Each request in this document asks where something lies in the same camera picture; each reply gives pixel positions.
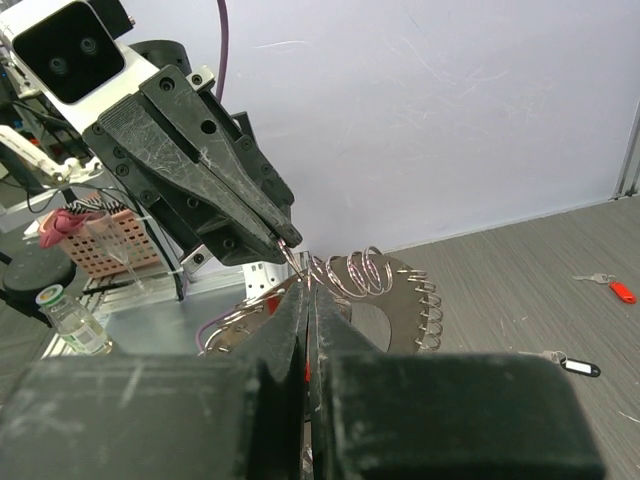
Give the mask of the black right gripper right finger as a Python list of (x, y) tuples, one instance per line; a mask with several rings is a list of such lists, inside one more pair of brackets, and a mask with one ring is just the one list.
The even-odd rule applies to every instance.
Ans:
[(309, 290), (312, 451), (319, 479), (601, 479), (574, 390), (521, 354), (395, 355)]

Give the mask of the key with red white tag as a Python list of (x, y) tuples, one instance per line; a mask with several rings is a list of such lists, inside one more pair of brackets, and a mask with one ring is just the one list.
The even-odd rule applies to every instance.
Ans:
[(304, 378), (306, 383), (309, 383), (311, 380), (311, 368), (309, 359), (305, 360)]

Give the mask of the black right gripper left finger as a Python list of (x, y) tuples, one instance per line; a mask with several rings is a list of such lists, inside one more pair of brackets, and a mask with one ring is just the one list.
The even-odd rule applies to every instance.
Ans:
[(229, 354), (58, 357), (1, 411), (5, 479), (297, 479), (306, 291)]

